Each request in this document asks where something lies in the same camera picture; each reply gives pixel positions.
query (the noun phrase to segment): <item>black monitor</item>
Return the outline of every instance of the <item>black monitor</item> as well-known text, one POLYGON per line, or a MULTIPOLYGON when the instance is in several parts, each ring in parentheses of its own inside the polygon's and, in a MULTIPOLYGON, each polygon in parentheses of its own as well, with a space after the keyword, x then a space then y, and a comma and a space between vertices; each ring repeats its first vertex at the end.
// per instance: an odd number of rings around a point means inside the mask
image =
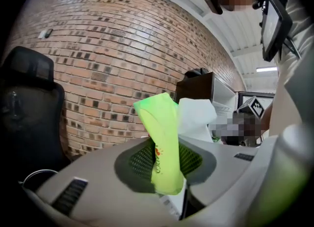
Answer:
POLYGON ((271 62, 291 30, 292 19, 280 0, 265 0, 262 11, 263 58, 271 62))

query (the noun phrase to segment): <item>screen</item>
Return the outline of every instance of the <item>screen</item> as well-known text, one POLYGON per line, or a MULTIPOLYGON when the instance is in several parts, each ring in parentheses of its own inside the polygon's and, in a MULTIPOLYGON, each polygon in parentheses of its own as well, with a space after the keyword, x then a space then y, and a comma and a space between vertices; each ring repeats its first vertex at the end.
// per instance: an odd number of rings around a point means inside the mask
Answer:
POLYGON ((279 21, 279 16, 274 8, 274 6, 269 3, 268 4, 268 13, 267 13, 267 18, 266 18, 266 23, 265 23, 265 29, 263 33, 263 45, 265 48, 265 51, 267 51, 268 46, 270 42, 272 41, 273 35, 275 33, 277 24, 279 21))

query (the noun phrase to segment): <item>white tissue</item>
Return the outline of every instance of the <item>white tissue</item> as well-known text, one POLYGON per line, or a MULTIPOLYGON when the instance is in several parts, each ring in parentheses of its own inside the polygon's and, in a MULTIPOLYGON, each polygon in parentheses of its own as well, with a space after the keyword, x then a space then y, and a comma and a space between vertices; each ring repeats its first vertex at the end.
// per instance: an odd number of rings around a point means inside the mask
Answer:
POLYGON ((213 142, 207 125, 216 119, 217 114, 210 100, 180 99, 178 106, 179 135, 213 142))

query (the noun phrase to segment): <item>black vent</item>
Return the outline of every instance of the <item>black vent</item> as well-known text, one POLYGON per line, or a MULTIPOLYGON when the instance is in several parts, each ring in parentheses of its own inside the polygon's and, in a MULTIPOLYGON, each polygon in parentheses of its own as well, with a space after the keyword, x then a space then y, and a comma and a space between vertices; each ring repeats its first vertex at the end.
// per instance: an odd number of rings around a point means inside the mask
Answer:
POLYGON ((87 181, 74 179, 52 204, 57 211, 69 216, 87 186, 87 181))
POLYGON ((254 158, 253 155, 241 154, 241 153, 236 154, 235 157, 242 159, 242 160, 245 160, 245 161, 248 161, 248 162, 251 162, 254 158))

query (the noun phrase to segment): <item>white ceiling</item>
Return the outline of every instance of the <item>white ceiling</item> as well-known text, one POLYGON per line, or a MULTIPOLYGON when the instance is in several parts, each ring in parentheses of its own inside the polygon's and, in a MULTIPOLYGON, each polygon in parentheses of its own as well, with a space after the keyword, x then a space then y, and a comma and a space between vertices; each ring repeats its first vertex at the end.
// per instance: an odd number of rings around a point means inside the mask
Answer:
POLYGON ((275 92, 277 72, 256 73, 256 68, 274 66, 265 62, 260 46, 261 10, 211 13, 204 0, 171 0, 203 23, 220 41, 242 75, 248 91, 275 92))

